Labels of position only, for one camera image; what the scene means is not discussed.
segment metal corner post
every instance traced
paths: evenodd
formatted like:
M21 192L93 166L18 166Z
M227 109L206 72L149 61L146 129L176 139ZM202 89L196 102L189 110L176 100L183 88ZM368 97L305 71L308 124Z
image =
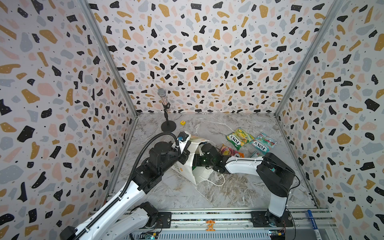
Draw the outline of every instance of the metal corner post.
M284 108L285 103L288 101L289 96L295 89L295 86L299 82L301 76L303 75L305 68L307 67L308 63L311 61L312 56L315 54L315 51L319 47L321 40L323 39L325 33L327 33L329 27L331 26L331 23L335 19L338 11L340 10L341 6L343 4L343 0L334 0L333 3L331 4L327 15L325 17L325 20L321 24L320 30L315 36L315 39L313 40L313 43L311 44L307 54L304 56L304 59L297 69L295 75L293 76L292 82L288 86L288 89L285 91L285 94L283 96L283 99L280 101L279 106L277 107L275 111L275 118L280 115L281 111Z
M86 18L86 21L88 22L89 28L93 32L93 35L95 36L95 39L100 47L100 50L112 71L113 77L116 79L116 82L118 83L118 86L121 90L121 94L123 95L125 101L127 102L128 107L131 111L131 114L133 115L133 118L136 119L137 118L136 109L131 101L131 98L127 92L127 89L125 88L124 83L121 80L121 76L116 68L115 62L113 61L111 55L109 54L109 50L107 48L107 45L104 42L103 35L100 32L100 29L96 23L96 20L93 17L91 8L89 7L89 3L87 0L78 0L78 3L80 4L81 11L83 12Z

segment white cable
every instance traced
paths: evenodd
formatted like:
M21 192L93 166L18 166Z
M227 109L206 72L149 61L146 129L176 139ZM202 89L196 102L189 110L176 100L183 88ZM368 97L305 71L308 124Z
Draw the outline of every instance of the white cable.
M225 183L225 177L224 177L224 175L223 175L222 173L220 173L220 174L221 174L221 176L223 176L224 182L223 182L222 185L224 185L224 183ZM218 187L221 187L221 186L222 186L222 185L217 185L217 184L215 184L214 182L209 181L208 179L205 179L205 178L202 178L202 179L204 179L205 181L208 181L208 182L212 183L212 184L215 185L215 186L218 186Z

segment microphone grille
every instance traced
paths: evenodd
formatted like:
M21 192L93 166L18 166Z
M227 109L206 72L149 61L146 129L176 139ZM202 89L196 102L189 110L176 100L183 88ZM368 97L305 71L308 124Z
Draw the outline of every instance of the microphone grille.
M166 96L166 93L167 91L164 88L159 88L159 90L157 91L157 94L162 98Z

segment microphone stand base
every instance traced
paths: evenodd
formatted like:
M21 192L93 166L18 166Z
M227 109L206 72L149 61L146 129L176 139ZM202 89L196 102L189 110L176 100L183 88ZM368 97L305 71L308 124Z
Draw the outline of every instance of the microphone stand base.
M168 121L169 125L167 125L167 121L161 124L161 131L163 132L173 132L176 130L176 123L174 121Z

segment microphone stand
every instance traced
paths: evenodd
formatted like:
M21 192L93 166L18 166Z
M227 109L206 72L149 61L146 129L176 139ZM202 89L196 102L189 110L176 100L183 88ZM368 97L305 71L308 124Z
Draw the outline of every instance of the microphone stand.
M167 105L163 104L163 107L164 107L164 117L166 118L166 120L165 120L165 122L163 122L161 124L161 131L163 131L163 132L173 132L176 129L176 123L174 121L169 121L168 120L167 109L169 109L169 107L170 107L169 102L167 103Z

